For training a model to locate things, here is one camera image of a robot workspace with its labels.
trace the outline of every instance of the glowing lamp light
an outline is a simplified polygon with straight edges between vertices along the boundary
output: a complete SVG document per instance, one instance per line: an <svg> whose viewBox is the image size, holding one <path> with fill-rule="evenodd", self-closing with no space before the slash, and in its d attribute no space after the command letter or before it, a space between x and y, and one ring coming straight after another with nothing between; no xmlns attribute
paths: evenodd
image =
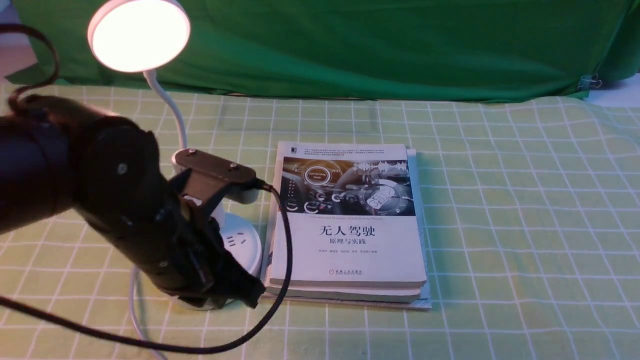
<svg viewBox="0 0 640 360"><path fill-rule="evenodd" d="M173 60L189 41L191 24L176 0L110 0L89 23L96 59L120 72L143 72Z"/></svg>

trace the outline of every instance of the green fabric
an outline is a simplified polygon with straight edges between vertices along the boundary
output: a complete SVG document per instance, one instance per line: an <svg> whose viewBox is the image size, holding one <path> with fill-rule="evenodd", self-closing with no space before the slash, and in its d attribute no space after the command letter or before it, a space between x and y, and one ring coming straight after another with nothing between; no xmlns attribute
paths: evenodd
<svg viewBox="0 0 640 360"><path fill-rule="evenodd" d="M640 67L638 10L627 16L634 2L182 0L192 36L159 80L175 90L267 97L583 97L580 77L600 64L613 78ZM103 0L14 3L21 20L59 49L67 83L146 87L141 75L93 59L86 28ZM35 47L41 64L11 81L35 81L36 69L50 67Z"/></svg>
<svg viewBox="0 0 640 360"><path fill-rule="evenodd" d="M640 1L625 19L598 73L604 79L622 80L640 69Z"/></svg>

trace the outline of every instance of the book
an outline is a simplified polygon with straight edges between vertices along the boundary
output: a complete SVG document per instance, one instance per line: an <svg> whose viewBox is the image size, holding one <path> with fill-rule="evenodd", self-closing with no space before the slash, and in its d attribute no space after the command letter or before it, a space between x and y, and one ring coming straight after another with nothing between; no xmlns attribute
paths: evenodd
<svg viewBox="0 0 640 360"><path fill-rule="evenodd" d="M294 237L290 298L415 300L430 307L415 152L413 163L411 173L403 145L278 144L273 183L281 191ZM317 234L310 234L314 224ZM277 293L285 248L275 202L267 242L262 278L268 293ZM278 268L280 276L275 275Z"/></svg>
<svg viewBox="0 0 640 360"><path fill-rule="evenodd" d="M273 241L270 241L269 253L273 253ZM266 291L278 295L282 287L271 282L271 266L266 267L262 278ZM412 302L420 297L420 288L347 288L347 287L316 287L293 286L287 289L288 297L309 297L315 299L341 299L353 301L378 302Z"/></svg>
<svg viewBox="0 0 640 360"><path fill-rule="evenodd" d="M411 186L412 186L412 192L413 192L413 202L415 204L416 219L418 223L418 229L420 232L421 254L423 257L424 269L426 272L428 268L428 259L426 255L426 241L425 241L427 236L426 221L424 219L424 212L422 208L422 197L420 194L419 182L417 177L418 167L417 167L417 157L416 157L415 150L407 150L407 157L408 157L408 168L409 168ZM269 277L268 277L268 268L270 265L269 259L271 258L271 253L272 253L272 250L270 249L272 249L271 243L273 239L273 229L275 227L275 217L277 213L278 213L278 207L276 205L276 202L272 200L270 209L269 209L269 222L268 222L268 228L267 228L267 236L265 240L266 243L264 246L264 253L262 256L262 266L260 271L260 278L262 279L265 286L271 290L271 291L265 292L262 297L264 299L269 299L269 300L275 299L277 294L275 290L280 289L279 286L278 287L273 286L270 283ZM300 292L297 290L292 291L292 289L296 289L296 288L297 287L295 286L289 286L290 291L287 292L287 296L286 296L287 300L298 301L298 302L313 302L313 303L321 303L321 304L342 304L347 306L381 307L381 308L389 308L389 309L405 309L405 310L418 310L418 311L429 311L432 308L431 288L430 288L428 276L427 276L426 283L422 285L422 287L420 288L419 298L417 300L414 300L411 303L387 301L390 299L376 299L376 298L373 298L370 300L353 300L353 299L349 299L349 296L343 296L344 293L348 293L351 290L350 288L339 288L339 290L342 293L336 294L338 295L336 297L344 297L344 299L336 299L333 297L330 297L327 299L327 298L321 298L320 296L311 297L316 294L313 293L312 291L306 291L306 292ZM377 290L379 292L376 292L376 294L380 294L380 291L383 291L383 289L377 289Z"/></svg>

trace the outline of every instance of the green plaid tablecloth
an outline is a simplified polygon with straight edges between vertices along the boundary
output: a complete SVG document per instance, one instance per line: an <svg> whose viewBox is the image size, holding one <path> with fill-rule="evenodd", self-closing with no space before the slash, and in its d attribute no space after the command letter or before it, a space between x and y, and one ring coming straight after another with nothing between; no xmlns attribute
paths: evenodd
<svg viewBox="0 0 640 360"><path fill-rule="evenodd" d="M5 99L12 86L0 86ZM154 130L172 175L177 132L151 91L44 92ZM404 143L419 152L432 311L290 302L254 340L206 358L640 359L640 108L555 97L480 105L173 95L192 147L268 181L279 140ZM264 236L268 200L227 207ZM0 293L135 336L129 269L73 212L0 236ZM144 283L145 322L163 342L230 341L270 306L188 311ZM4 309L0 358L152 359Z"/></svg>

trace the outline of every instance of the black wire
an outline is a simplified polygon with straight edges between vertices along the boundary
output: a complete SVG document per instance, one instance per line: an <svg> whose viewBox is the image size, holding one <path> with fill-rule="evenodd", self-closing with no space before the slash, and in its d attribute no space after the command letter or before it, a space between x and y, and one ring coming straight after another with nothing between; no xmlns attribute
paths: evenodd
<svg viewBox="0 0 640 360"><path fill-rule="evenodd" d="M104 332L97 329L92 329L90 327L86 327L79 323L72 322L65 318L61 318L57 315L53 315L47 313L45 311L36 309L35 307L31 307L26 304L22 304L20 302L13 301L6 297L0 296L0 306L7 307L11 310L18 311L19 313L23 313L25 315L32 316L34 318L38 318L44 320L46 322L50 322L62 327L65 327L69 330L73 330L79 332L81 334L91 336L93 338L113 341L115 343L121 343L124 345L131 345L139 348L147 348L154 349L165 352L177 352L181 354L198 354L198 355L209 355L209 354L219 354L221 352L229 351L234 348L237 348L247 341L249 341L252 337L254 337L264 326L269 322L269 320L276 313L280 304L284 300L284 297L289 289L289 283L291 282L291 272L293 270L293 245L291 240L291 227L289 225L289 217L287 216L287 211L282 207L280 203L280 194L278 191L271 185L266 184L264 181L260 181L260 189L270 192L274 197L276 202L278 203L278 207L280 208L280 213L282 214L282 222L284 223L284 232L285 239L287 244L287 270L284 275L284 281L282 283L282 288L278 293L278 296L273 301L273 305L269 308L269 311L260 319L260 321L255 324L255 326L249 330L246 334L242 335L240 338L231 341L230 343L224 345L218 345L215 347L185 347L178 345L169 345L162 343L154 343L153 341L144 341L134 338L128 338L127 336L120 336L116 334L112 334L110 332Z"/></svg>
<svg viewBox="0 0 640 360"><path fill-rule="evenodd" d="M43 86L51 85L58 79L58 74L60 73L60 58L58 57L58 52L56 48L53 46L51 41L41 32L32 28L31 26L26 26L23 24L0 24L0 34L7 33L20 33L31 36L43 42L47 48L51 51L51 55L53 56L53 73L45 80L33 84L33 85L24 85L17 89L15 89L11 95L9 95L9 99L7 100L9 104L9 109L15 114L24 113L26 110L20 106L19 98L20 95L25 92L42 88Z"/></svg>

